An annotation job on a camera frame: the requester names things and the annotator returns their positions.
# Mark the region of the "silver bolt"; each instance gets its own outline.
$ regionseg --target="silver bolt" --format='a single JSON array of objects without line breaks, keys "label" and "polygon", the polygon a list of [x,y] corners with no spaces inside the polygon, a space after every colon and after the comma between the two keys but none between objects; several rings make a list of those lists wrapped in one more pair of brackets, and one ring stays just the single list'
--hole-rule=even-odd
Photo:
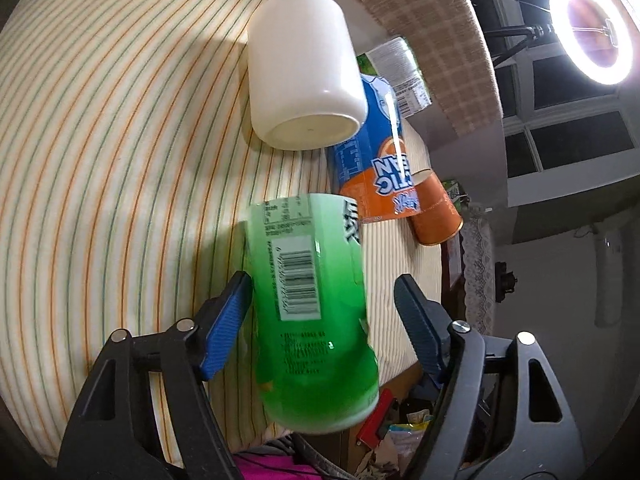
[{"label": "silver bolt", "polygon": [[126,330],[119,328],[111,334],[111,340],[114,343],[119,343],[120,341],[124,341],[127,338],[127,335],[129,335],[129,333]]},{"label": "silver bolt", "polygon": [[189,330],[191,330],[195,325],[195,323],[193,322],[193,319],[189,319],[188,317],[185,319],[181,319],[180,321],[178,321],[178,323],[176,324],[176,328],[180,331],[180,332],[188,332]]},{"label": "silver bolt", "polygon": [[453,325],[453,330],[455,330],[460,334],[466,334],[471,330],[471,325],[469,325],[469,323],[467,323],[466,321],[458,320],[458,321],[454,321],[451,324]]},{"label": "silver bolt", "polygon": [[536,337],[530,332],[520,332],[518,334],[518,341],[523,345],[533,345],[536,342]]}]

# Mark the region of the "white plastic jar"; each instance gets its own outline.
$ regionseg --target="white plastic jar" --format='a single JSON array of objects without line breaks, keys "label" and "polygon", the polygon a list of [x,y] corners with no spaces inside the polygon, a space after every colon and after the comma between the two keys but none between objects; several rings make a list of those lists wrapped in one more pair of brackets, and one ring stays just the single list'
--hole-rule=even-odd
[{"label": "white plastic jar", "polygon": [[367,118],[351,38],[333,0],[269,0],[248,26],[255,133],[280,150],[349,139]]}]

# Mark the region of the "orange cup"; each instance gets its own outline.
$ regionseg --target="orange cup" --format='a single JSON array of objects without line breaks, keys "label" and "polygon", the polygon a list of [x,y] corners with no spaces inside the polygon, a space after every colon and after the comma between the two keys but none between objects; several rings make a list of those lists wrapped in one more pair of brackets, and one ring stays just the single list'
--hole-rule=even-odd
[{"label": "orange cup", "polygon": [[462,228],[462,217],[433,170],[412,175],[421,213],[410,218],[415,237],[422,245],[438,245]]}]

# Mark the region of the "pink fabric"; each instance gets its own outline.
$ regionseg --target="pink fabric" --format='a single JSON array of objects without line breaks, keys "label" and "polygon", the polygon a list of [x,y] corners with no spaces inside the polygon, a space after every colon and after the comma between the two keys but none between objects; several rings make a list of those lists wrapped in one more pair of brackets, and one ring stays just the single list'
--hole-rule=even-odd
[{"label": "pink fabric", "polygon": [[[320,480],[318,472],[315,469],[309,465],[294,464],[292,456],[247,455],[246,460],[243,456],[244,455],[234,455],[234,460],[245,480]],[[267,467],[258,465],[258,463],[267,467],[291,469],[296,471],[296,473],[273,471],[267,469]]]}]

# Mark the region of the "green bottle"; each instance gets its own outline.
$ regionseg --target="green bottle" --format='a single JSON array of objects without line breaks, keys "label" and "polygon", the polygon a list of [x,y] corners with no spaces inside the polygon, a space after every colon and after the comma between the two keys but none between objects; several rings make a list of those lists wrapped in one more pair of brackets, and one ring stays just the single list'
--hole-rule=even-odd
[{"label": "green bottle", "polygon": [[252,205],[247,235],[268,415],[303,433],[364,420],[378,402],[378,364],[367,343],[356,202],[308,194]]}]

